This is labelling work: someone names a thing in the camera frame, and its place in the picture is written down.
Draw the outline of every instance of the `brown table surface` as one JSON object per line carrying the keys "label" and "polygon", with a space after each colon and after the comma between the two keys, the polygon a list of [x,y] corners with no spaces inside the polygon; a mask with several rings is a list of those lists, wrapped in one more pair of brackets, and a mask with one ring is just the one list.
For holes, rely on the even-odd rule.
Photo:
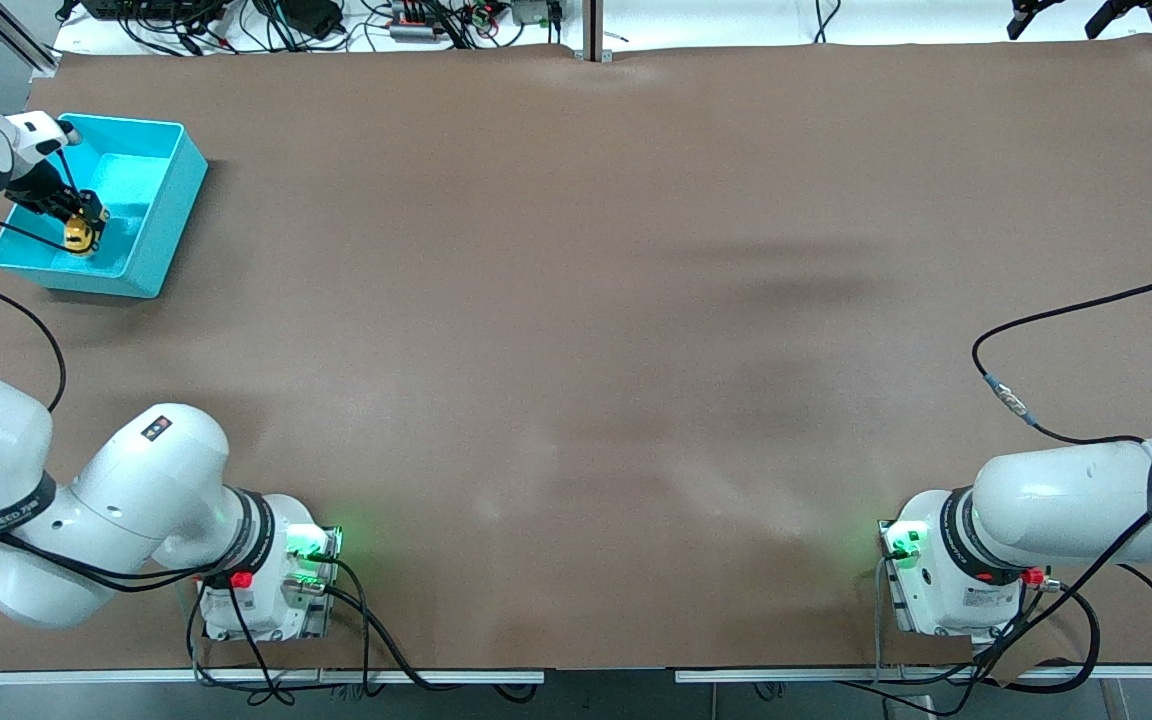
{"label": "brown table surface", "polygon": [[[179,120],[211,162],[159,300],[0,272],[69,361],[51,472],[202,407],[228,483],[346,526],[425,667],[869,662],[876,522],[1049,445],[975,336],[1152,281],[1146,37],[67,56],[31,104]],[[1053,429],[1152,434],[1152,296],[986,356]],[[0,377],[55,381],[1,305]],[[1152,662],[1149,591],[1089,597],[1102,660]],[[916,641],[890,659],[963,651]],[[67,632],[0,615],[0,670],[185,662],[172,591]]]}

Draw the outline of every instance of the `white robot link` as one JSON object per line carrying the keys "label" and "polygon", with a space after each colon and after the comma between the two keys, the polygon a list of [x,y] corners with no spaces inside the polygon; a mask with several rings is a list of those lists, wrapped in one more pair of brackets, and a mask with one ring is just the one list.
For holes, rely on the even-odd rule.
{"label": "white robot link", "polygon": [[109,211],[96,192],[61,181],[47,156],[82,142],[73,124],[44,111],[0,115],[0,192],[33,213],[65,223],[65,249],[97,250]]}
{"label": "white robot link", "polygon": [[901,629],[987,646],[1044,564],[1089,564],[1142,515],[1111,562],[1152,562],[1152,439],[1022,452],[986,462],[973,486],[932,488],[884,523]]}
{"label": "white robot link", "polygon": [[[0,115],[0,191],[63,220],[74,252],[93,249],[108,217],[93,194],[61,182],[46,161],[78,141],[46,113]],[[150,407],[69,486],[44,469],[51,430],[46,407],[0,381],[3,614],[40,628],[76,626],[119,589],[112,579],[136,579],[152,558],[200,575],[212,638],[241,638],[238,612],[257,641],[326,632],[332,596],[324,589],[335,566],[316,559],[338,556],[339,529],[317,526],[291,497],[223,486],[229,446],[204,411]]]}

